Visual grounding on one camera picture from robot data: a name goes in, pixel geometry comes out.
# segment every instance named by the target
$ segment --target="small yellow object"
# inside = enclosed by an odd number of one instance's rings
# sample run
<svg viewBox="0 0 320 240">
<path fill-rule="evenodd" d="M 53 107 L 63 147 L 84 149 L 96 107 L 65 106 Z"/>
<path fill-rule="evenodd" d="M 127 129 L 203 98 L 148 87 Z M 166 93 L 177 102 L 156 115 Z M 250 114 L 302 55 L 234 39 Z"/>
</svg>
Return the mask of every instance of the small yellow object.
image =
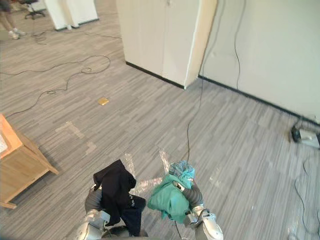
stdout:
<svg viewBox="0 0 320 240">
<path fill-rule="evenodd" d="M 100 104 L 101 106 L 107 104 L 109 102 L 108 99 L 106 99 L 105 97 L 101 97 L 99 100 L 98 100 L 98 104 Z"/>
</svg>

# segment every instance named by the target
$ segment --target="black baseboard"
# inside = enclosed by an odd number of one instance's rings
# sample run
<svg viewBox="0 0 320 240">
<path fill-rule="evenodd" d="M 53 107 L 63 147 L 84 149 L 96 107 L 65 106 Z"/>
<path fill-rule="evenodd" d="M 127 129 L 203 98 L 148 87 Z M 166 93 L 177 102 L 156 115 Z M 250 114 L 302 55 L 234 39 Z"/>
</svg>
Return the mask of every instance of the black baseboard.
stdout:
<svg viewBox="0 0 320 240">
<path fill-rule="evenodd" d="M 210 79 L 210 78 L 207 78 L 207 77 L 205 77 L 205 76 L 199 75 L 198 77 L 199 77 L 200 79 L 203 79 L 203 80 L 208 81 L 209 83 L 213 83 L 213 84 L 219 85 L 219 86 L 221 86 L 221 87 L 224 87 L 224 88 L 229 89 L 229 90 L 231 90 L 231 91 L 234 91 L 234 92 L 236 92 L 236 93 L 239 93 L 239 94 L 241 94 L 241 95 L 244 95 L 244 96 L 246 96 L 247 98 L 250 98 L 250 99 L 256 100 L 256 101 L 258 101 L 258 102 L 260 102 L 260 103 L 269 105 L 269 106 L 274 107 L 274 108 L 276 108 L 276 109 L 279 109 L 279 110 L 281 110 L 281 111 L 283 111 L 283 112 L 285 112 L 285 113 L 287 113 L 287 114 L 293 115 L 293 116 L 295 116 L 295 117 L 297 117 L 297 118 L 301 118 L 301 120 L 303 120 L 303 121 L 312 123 L 312 124 L 320 127 L 320 124 L 319 124 L 319 123 L 317 123 L 317 122 L 315 122 L 315 121 L 313 121 L 313 120 L 311 120 L 311 119 L 309 119 L 309 118 L 306 118 L 306 117 L 304 117 L 304 116 L 301 116 L 301 115 L 299 115 L 299 114 L 297 114 L 297 113 L 295 113 L 295 112 L 293 112 L 293 111 L 287 110 L 287 109 L 285 109 L 285 108 L 283 108 L 283 107 L 280 107 L 280 106 L 275 105 L 275 104 L 273 104 L 273 103 L 271 103 L 271 102 L 265 101 L 265 100 L 263 100 L 263 99 L 261 99 L 261 98 L 258 98 L 258 97 L 256 97 L 256 96 L 251 95 L 251 94 L 248 94 L 248 93 L 245 93 L 245 92 L 243 92 L 243 91 L 240 91 L 240 90 L 238 90 L 238 89 L 236 89 L 236 88 L 233 88 L 233 87 L 224 85 L 224 84 L 222 84 L 222 83 L 220 83 L 220 82 L 214 81 L 214 80 L 212 80 L 212 79 Z"/>
<path fill-rule="evenodd" d="M 80 22 L 79 25 L 88 24 L 88 23 L 92 23 L 92 22 L 95 22 L 95 21 L 99 21 L 99 20 L 100 20 L 100 18 L 92 19 L 92 20 L 89 20 L 89 21 L 83 21 L 83 22 Z"/>
<path fill-rule="evenodd" d="M 63 31 L 63 30 L 66 30 L 67 29 L 67 27 L 65 26 L 65 27 L 63 27 L 63 28 L 58 28 L 58 29 L 54 29 L 56 32 L 60 32 L 60 31 Z"/>
<path fill-rule="evenodd" d="M 155 74 L 155 73 L 153 73 L 153 72 L 151 72 L 151 71 L 148 71 L 148 70 L 146 70 L 146 69 L 144 69 L 144 68 L 142 68 L 142 67 L 140 67 L 140 66 L 137 66 L 137 65 L 135 65 L 135 64 L 133 64 L 133 63 L 131 63 L 131 62 L 125 61 L 125 64 L 127 64 L 128 66 L 133 67 L 133 68 L 135 68 L 135 69 L 138 69 L 138 70 L 140 70 L 140 71 L 142 71 L 142 72 L 144 72 L 144 73 L 146 73 L 146 74 L 149 74 L 149 75 L 151 75 L 151 76 L 153 76 L 153 77 L 155 77 L 155 78 L 157 78 L 157 79 L 160 79 L 160 80 L 165 81 L 165 82 L 167 82 L 167 83 L 169 83 L 169 84 L 172 84 L 172 85 L 174 85 L 174 86 L 176 86 L 176 87 L 178 87 L 178 88 L 185 89 L 184 86 L 180 85 L 179 83 L 176 83 L 176 82 L 174 82 L 174 81 L 171 81 L 171 80 L 169 80 L 169 79 L 166 79 L 166 78 L 164 78 L 164 77 L 162 77 L 162 76 L 160 76 L 160 75 L 158 75 L 158 74 Z"/>
<path fill-rule="evenodd" d="M 83 22 L 80 22 L 79 23 L 79 26 L 80 25 L 83 25 L 83 24 L 88 24 L 88 23 L 91 23 L 91 22 L 95 22 L 95 21 L 98 21 L 98 20 L 100 20 L 100 18 L 96 18 L 96 19 L 93 19 L 93 20 L 89 20 L 89 21 L 83 21 Z M 79 27 L 78 26 L 71 26 L 73 29 L 78 29 Z M 54 30 L 56 30 L 57 32 L 60 32 L 60 31 L 62 31 L 62 30 L 66 30 L 67 29 L 67 27 L 65 26 L 65 27 L 63 27 L 63 28 L 58 28 L 58 29 L 54 29 Z"/>
</svg>

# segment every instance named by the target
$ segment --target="sneaker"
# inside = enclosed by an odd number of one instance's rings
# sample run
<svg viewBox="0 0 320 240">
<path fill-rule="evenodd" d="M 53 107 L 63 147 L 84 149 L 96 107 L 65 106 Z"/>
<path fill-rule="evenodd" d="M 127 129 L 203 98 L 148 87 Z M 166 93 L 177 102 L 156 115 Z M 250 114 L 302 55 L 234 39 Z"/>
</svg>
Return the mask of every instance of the sneaker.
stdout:
<svg viewBox="0 0 320 240">
<path fill-rule="evenodd" d="M 24 36 L 24 35 L 27 34 L 26 32 L 21 31 L 19 29 L 14 29 L 13 31 L 14 31 L 15 34 L 18 34 L 19 36 Z"/>
<path fill-rule="evenodd" d="M 10 32 L 9 32 L 9 37 L 11 37 L 11 38 L 14 39 L 14 40 L 17 40 L 17 39 L 20 38 L 20 37 L 19 37 L 19 34 L 16 34 L 16 33 L 13 32 L 13 31 L 10 31 Z"/>
</svg>

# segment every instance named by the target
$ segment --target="office chair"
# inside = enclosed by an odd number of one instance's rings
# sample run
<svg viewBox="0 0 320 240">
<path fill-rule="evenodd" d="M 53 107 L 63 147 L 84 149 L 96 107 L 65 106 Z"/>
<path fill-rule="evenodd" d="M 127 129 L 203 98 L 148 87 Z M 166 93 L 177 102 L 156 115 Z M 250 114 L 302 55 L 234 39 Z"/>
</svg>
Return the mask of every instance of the office chair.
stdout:
<svg viewBox="0 0 320 240">
<path fill-rule="evenodd" d="M 43 11 L 36 11 L 36 10 L 34 10 L 34 8 L 32 7 L 32 4 L 38 2 L 38 0 L 20 0 L 19 2 L 20 2 L 21 4 L 27 4 L 28 7 L 30 7 L 30 8 L 32 9 L 31 12 L 29 12 L 27 15 L 25 15 L 24 19 L 27 19 L 28 16 L 31 16 L 31 18 L 32 18 L 33 20 L 35 19 L 35 16 L 36 16 L 36 15 L 42 15 L 42 16 L 44 16 L 44 17 L 46 16 Z"/>
</svg>

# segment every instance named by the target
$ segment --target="light blue cloth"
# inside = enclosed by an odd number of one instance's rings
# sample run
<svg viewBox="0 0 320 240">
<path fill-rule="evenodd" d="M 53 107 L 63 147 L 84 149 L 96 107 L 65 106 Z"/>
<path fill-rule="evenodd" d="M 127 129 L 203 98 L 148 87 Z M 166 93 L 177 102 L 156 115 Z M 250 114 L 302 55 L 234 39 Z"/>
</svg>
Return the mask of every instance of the light blue cloth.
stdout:
<svg viewBox="0 0 320 240">
<path fill-rule="evenodd" d="M 172 220 L 182 224 L 186 217 L 185 213 L 189 210 L 189 201 L 172 182 L 176 181 L 185 188 L 191 189 L 193 183 L 189 179 L 195 177 L 195 169 L 186 161 L 181 161 L 180 163 L 172 163 L 169 173 L 178 176 L 167 174 L 162 183 L 153 190 L 147 206 L 150 209 L 161 211 L 162 218 L 169 216 Z"/>
</svg>

